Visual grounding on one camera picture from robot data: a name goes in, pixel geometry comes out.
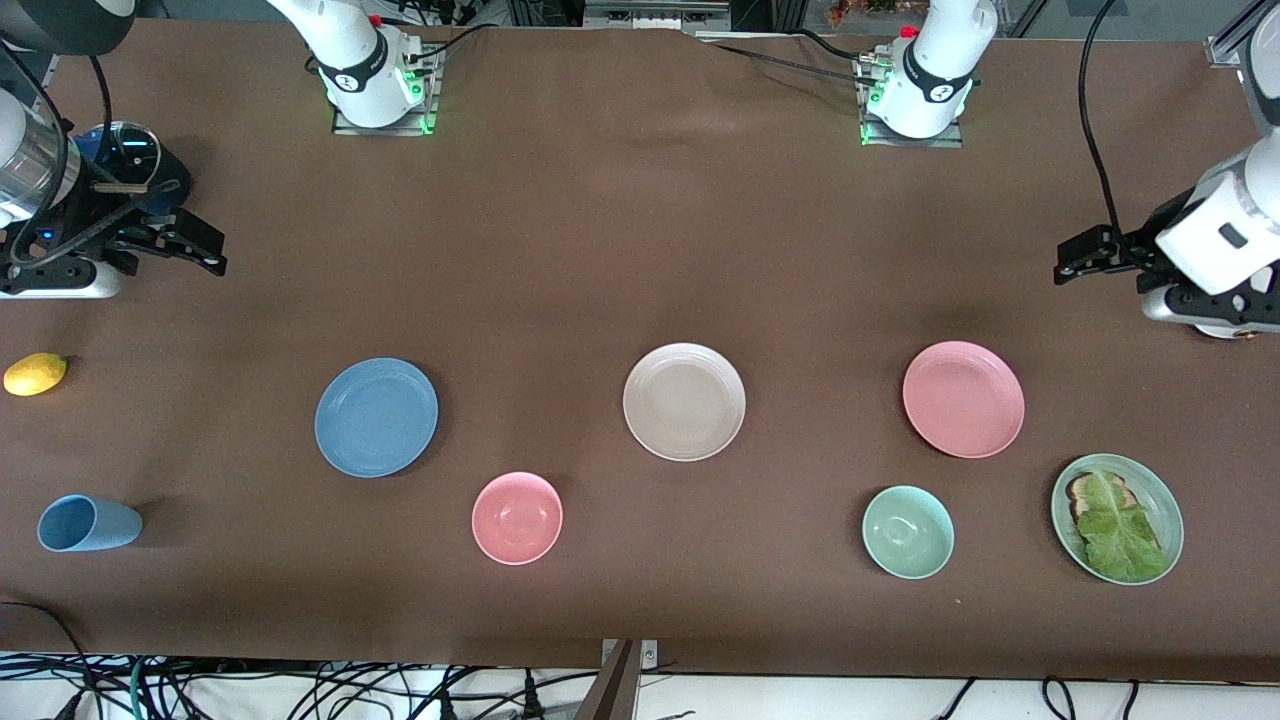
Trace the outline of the brown table cover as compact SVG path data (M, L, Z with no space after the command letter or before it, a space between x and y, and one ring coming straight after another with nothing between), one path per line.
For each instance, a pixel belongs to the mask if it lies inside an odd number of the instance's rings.
M445 63L436 132L338 137L275 23L146 20L104 59L118 115L191 169L216 278L143 258L92 301L0 301L0 648L586 667L654 639L680 671L1280 682L1280 338L1151 322L1132 275L1057 287L1105 210L1080 45L1002 40L960 149L864 146L855 95L675 31L486 29ZM1025 420L954 457L908 420L923 350L980 345ZM748 396L728 447L646 451L622 393L704 345ZM435 386L435 437L362 479L314 434L348 366ZM1051 527L1060 471L1130 457L1170 488L1178 565L1091 575ZM527 471L554 547L506 566L471 512ZM947 509L936 575L891 577L861 518L892 486ZM68 495L141 536L55 553Z

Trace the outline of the aluminium frame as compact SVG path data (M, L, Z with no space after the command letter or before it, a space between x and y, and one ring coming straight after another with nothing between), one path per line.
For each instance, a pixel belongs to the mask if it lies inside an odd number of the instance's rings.
M730 0L584 0L589 29L677 29L686 35L730 32Z

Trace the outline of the green plate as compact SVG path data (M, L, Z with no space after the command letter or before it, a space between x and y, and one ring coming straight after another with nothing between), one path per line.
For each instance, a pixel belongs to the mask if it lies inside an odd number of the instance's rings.
M1146 583L1120 583L1106 579L1085 565L1085 552L1082 538L1076 533L1071 518L1066 488L1080 474L1088 471L1112 471L1124 477L1129 488L1144 506L1149 524L1170 561L1169 569L1156 579ZM1059 474L1048 497L1051 527L1068 555L1091 575L1117 585L1148 585L1165 578L1179 562L1185 542L1185 528L1181 510L1170 488L1146 465L1123 455L1091 454L1069 462Z

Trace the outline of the brown post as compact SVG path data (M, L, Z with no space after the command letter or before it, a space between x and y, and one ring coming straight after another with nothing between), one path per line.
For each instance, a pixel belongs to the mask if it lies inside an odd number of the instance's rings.
M634 720L643 660L641 641L614 641L573 720Z

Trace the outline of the orange dried plant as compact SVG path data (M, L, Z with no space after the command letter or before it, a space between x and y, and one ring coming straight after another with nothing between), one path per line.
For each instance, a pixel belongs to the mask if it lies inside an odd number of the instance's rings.
M900 0L833 0L826 12L829 28L840 28L849 17L879 18L899 12Z

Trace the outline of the green bowl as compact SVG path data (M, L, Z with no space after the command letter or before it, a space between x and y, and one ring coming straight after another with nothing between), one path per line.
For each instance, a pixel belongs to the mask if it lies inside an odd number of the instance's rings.
M918 582L947 565L956 537L951 516L938 498L915 486L892 486L867 505L861 541L881 570Z

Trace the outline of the green lettuce leaf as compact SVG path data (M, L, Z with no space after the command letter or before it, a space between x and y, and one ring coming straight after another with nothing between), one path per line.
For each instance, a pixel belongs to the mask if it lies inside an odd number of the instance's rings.
M1146 583L1170 566L1142 505L1117 512L1091 510L1075 528L1084 546L1085 565L1106 579Z

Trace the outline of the yellow lemon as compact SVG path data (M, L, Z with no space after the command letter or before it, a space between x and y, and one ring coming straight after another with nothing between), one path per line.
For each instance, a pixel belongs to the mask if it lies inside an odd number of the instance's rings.
M41 395L63 382L68 365L68 360L58 354L32 354L4 372L3 387L18 397Z

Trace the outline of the toasted bread slice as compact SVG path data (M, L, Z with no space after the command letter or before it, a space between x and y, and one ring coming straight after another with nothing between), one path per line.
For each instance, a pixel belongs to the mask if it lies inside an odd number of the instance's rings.
M1074 478L1066 488L1071 519L1079 523L1091 510L1117 512L1140 503L1124 477L1112 471L1088 471Z

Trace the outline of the pink bowl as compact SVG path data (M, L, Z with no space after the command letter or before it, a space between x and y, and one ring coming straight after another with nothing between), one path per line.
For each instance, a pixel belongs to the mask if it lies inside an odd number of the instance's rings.
M471 529L490 560L521 566L545 556L563 527L563 503L540 475L511 471L492 479L477 495Z

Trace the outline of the blue cup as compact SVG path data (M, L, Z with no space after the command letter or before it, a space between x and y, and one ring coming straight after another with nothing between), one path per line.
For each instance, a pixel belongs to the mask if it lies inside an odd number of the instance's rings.
M69 553L123 547L136 541L142 529L142 516L124 503L68 495L42 511L36 534L45 550Z

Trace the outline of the beige plate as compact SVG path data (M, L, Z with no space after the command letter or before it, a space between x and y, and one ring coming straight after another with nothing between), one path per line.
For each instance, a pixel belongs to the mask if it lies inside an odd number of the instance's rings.
M650 454L675 462L701 461L728 447L746 410L739 372L704 345L654 348L636 361L623 384L630 434Z

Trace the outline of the blue plate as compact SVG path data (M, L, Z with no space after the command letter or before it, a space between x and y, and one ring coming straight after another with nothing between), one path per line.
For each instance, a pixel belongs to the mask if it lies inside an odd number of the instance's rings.
M435 386L422 370L398 357L370 357L325 388L314 434L321 456L338 471L390 477L425 452L439 415Z

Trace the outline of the pink plate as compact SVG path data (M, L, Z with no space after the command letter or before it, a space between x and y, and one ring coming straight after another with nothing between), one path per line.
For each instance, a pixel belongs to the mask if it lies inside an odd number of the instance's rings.
M928 445L963 459L1005 451L1018 438L1027 413L1020 380L1010 365L966 341L923 348L905 370L902 405Z

